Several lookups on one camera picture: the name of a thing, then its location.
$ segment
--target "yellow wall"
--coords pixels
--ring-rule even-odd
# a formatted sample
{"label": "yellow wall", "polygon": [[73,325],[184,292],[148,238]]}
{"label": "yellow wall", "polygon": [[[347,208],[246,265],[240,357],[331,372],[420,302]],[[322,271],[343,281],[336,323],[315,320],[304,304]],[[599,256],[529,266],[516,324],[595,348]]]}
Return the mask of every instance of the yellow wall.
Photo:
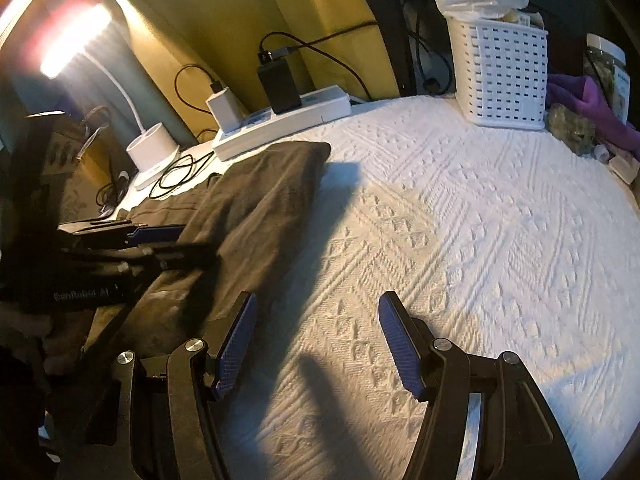
{"label": "yellow wall", "polygon": [[[310,41],[336,30],[374,21],[366,0],[276,0],[294,35]],[[269,39],[268,46],[291,44]],[[319,44],[318,48],[353,68],[377,99],[397,97],[398,87],[386,48],[377,27],[364,28]],[[365,98],[362,87],[347,70],[320,54],[302,50],[316,88],[338,84],[351,94]]]}
{"label": "yellow wall", "polygon": [[[129,44],[149,75],[191,131],[210,127],[205,114],[190,110],[175,97],[173,78],[188,62],[215,70],[249,111],[267,105],[256,75],[260,39],[282,30],[312,40],[373,16],[364,0],[116,0],[129,28]],[[268,46],[283,44],[271,38]],[[374,98],[398,95],[382,37],[376,27],[354,32],[320,46],[356,70]],[[364,97],[345,69],[313,52],[289,56],[300,93],[315,85],[339,84]],[[180,90],[204,107],[210,90],[196,70],[180,77]]]}

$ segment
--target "white power strip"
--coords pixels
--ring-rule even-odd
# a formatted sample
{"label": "white power strip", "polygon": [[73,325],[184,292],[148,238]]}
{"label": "white power strip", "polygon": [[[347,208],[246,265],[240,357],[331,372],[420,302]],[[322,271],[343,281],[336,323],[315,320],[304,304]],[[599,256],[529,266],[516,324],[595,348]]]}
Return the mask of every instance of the white power strip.
{"label": "white power strip", "polygon": [[329,86],[300,96],[302,106],[276,115],[265,108],[244,119],[232,132],[220,130],[213,139],[213,150],[220,160],[227,160],[301,130],[328,123],[351,114],[349,96],[339,86]]}

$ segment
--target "metal screw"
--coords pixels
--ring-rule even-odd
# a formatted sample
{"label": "metal screw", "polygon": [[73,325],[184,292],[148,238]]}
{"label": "metal screw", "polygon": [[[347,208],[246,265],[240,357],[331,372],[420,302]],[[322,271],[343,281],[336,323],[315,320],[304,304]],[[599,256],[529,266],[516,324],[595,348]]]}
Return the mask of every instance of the metal screw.
{"label": "metal screw", "polygon": [[126,352],[123,352],[118,356],[118,362],[121,365],[128,365],[132,361],[133,361],[133,352],[130,352],[129,350],[127,350]]}
{"label": "metal screw", "polygon": [[189,339],[184,347],[187,349],[187,352],[197,352],[204,346],[202,339]]}
{"label": "metal screw", "polygon": [[446,352],[447,350],[451,350],[451,341],[439,337],[433,341],[433,347],[441,352]]}
{"label": "metal screw", "polygon": [[520,362],[520,358],[513,352],[505,352],[504,354],[502,354],[502,358],[506,363],[509,363],[510,365],[516,365]]}

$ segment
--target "white plastic basket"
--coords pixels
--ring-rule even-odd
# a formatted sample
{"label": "white plastic basket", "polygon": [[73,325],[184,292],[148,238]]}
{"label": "white plastic basket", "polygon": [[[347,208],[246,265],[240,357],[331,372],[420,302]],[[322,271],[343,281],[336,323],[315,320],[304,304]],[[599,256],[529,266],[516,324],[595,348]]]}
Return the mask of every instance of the white plastic basket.
{"label": "white plastic basket", "polygon": [[465,117],[480,126],[544,128],[548,32],[494,20],[447,23]]}

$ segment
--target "bed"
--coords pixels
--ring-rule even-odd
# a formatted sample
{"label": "bed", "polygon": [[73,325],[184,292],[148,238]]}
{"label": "bed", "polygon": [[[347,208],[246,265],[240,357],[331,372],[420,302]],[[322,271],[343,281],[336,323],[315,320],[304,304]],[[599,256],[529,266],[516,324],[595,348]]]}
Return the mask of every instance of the bed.
{"label": "bed", "polygon": [[427,97],[363,105],[292,139],[324,140],[332,155],[220,415],[231,476],[402,478],[425,406],[376,319],[395,290],[463,350],[517,352],[580,478],[599,480],[640,420],[640,222],[606,168],[548,132],[479,128],[454,100]]}

